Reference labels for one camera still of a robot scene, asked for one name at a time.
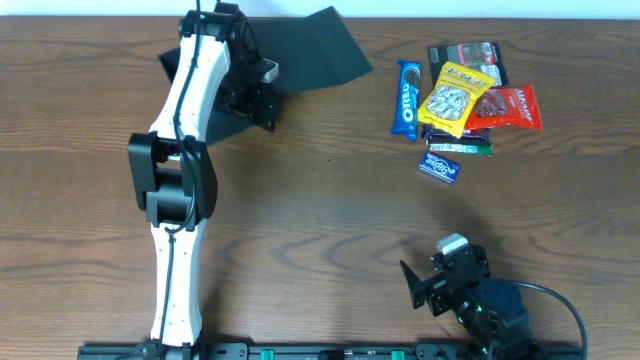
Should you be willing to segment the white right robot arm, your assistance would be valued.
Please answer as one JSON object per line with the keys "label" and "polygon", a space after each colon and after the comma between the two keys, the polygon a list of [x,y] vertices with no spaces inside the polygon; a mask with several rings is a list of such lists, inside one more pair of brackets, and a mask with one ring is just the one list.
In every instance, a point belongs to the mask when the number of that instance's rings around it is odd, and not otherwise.
{"label": "white right robot arm", "polygon": [[464,242],[440,247],[431,256],[437,274],[422,280],[400,263],[412,306],[438,317],[451,312],[487,359],[546,359],[535,340],[521,292],[490,278],[486,250]]}

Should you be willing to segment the blue Oreo cookie pack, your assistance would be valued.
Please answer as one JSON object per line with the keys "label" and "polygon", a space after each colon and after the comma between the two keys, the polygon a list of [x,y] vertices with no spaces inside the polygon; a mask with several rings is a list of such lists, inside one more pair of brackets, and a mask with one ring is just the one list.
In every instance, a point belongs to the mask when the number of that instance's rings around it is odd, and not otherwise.
{"label": "blue Oreo cookie pack", "polygon": [[417,108],[421,80],[419,62],[399,60],[399,84],[392,135],[403,135],[409,142],[417,141]]}

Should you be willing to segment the red snack bag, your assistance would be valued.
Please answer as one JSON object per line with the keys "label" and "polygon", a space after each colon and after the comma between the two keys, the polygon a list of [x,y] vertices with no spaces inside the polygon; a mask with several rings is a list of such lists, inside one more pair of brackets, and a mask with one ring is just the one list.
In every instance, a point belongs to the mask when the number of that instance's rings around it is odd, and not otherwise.
{"label": "red snack bag", "polygon": [[466,130],[515,126],[541,131],[543,126],[534,88],[493,87],[475,103]]}

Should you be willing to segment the yellow sunflower seed bag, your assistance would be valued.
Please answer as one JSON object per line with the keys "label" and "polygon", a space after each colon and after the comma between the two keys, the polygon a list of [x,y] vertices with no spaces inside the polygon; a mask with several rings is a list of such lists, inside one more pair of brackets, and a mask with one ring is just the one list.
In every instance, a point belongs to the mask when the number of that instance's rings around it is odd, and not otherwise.
{"label": "yellow sunflower seed bag", "polygon": [[417,120],[460,138],[475,103],[494,83],[493,77],[480,71],[446,62],[419,106]]}

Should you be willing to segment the black gift box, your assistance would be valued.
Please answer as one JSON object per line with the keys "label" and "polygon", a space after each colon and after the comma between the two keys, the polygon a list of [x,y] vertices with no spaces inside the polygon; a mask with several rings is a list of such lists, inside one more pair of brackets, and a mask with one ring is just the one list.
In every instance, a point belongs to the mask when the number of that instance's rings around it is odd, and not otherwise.
{"label": "black gift box", "polygon": [[372,69],[332,7],[301,18],[250,20],[238,5],[221,2],[211,12],[189,11],[179,37],[179,47],[160,57],[171,87],[149,129],[152,142],[171,152],[182,143],[211,145],[258,127],[219,109],[219,87],[240,51],[257,50],[279,64],[274,85],[280,108],[286,95],[342,85]]}

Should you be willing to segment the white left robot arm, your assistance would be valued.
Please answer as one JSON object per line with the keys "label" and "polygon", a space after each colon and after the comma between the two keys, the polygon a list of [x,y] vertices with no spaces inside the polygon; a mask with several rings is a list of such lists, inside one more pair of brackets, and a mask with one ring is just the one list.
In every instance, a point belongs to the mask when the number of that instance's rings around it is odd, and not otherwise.
{"label": "white left robot arm", "polygon": [[262,57],[244,13],[219,3],[189,11],[179,24],[178,66],[164,106],[128,143],[138,207],[157,261],[157,300],[142,359],[190,359],[202,330],[199,250],[218,194],[206,135],[216,110],[274,131],[276,62]]}

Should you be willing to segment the black transparent snack bag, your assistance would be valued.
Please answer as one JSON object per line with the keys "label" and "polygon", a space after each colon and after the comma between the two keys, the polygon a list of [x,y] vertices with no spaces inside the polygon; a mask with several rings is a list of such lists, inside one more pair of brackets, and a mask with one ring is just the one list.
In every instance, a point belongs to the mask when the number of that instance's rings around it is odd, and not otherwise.
{"label": "black transparent snack bag", "polygon": [[494,78],[495,86],[507,86],[509,84],[497,42],[429,46],[428,55],[433,84],[437,82],[440,71],[446,62],[480,71]]}

